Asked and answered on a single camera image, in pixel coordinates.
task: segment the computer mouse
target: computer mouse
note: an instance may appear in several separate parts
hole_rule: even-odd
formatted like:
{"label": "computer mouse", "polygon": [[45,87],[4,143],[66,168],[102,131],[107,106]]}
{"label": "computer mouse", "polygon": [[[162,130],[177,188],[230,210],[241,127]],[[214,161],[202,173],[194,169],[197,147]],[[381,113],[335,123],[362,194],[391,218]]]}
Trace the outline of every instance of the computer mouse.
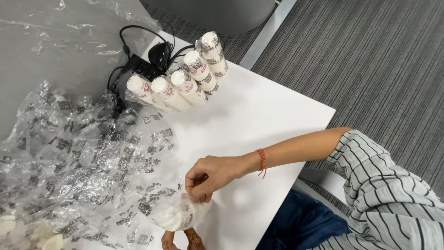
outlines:
{"label": "computer mouse", "polygon": [[171,54],[171,43],[158,43],[148,51],[150,63],[157,68],[164,67]]}

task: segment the gray carpet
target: gray carpet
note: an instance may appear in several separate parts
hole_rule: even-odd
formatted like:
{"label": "gray carpet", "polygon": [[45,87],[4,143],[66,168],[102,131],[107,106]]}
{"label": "gray carpet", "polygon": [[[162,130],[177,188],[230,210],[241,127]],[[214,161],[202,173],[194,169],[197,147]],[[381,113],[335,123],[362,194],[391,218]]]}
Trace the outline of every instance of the gray carpet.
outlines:
{"label": "gray carpet", "polygon": [[[145,6],[188,42],[206,32]],[[442,197],[443,13],[443,0],[298,0],[252,71],[335,108],[329,127],[367,134]],[[259,31],[223,36],[228,60],[238,63]]]}

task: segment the bracelet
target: bracelet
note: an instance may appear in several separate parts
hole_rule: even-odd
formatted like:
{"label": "bracelet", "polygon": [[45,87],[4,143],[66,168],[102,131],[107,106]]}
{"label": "bracelet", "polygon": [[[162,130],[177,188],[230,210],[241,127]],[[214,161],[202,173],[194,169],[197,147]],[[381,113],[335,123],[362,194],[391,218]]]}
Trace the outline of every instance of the bracelet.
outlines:
{"label": "bracelet", "polygon": [[261,172],[258,174],[258,176],[261,175],[262,172],[264,172],[264,176],[262,177],[263,180],[265,178],[265,175],[267,174],[267,167],[265,167],[265,152],[263,149],[257,149],[256,152],[258,152],[261,156]]}

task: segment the power strip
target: power strip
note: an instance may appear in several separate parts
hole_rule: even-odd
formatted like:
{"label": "power strip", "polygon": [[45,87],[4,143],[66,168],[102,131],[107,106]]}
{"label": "power strip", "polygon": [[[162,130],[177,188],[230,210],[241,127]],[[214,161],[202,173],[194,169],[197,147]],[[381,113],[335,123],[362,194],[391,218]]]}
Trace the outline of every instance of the power strip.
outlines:
{"label": "power strip", "polygon": [[117,97],[116,112],[118,113],[121,113],[127,109],[127,105],[125,103],[125,90],[127,89],[127,81],[131,76],[126,77],[126,79],[121,79],[121,76],[128,71],[133,71],[139,75],[142,75],[149,81],[153,81],[158,76],[165,75],[165,72],[162,70],[133,54],[110,87],[110,91],[116,94]]}

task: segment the jeans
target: jeans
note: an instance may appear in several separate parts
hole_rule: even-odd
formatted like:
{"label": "jeans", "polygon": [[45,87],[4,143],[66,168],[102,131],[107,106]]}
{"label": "jeans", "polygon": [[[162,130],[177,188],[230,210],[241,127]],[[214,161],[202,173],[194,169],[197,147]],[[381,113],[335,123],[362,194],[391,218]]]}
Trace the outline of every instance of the jeans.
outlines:
{"label": "jeans", "polygon": [[290,190],[256,250],[306,250],[349,233],[347,222],[322,202]]}

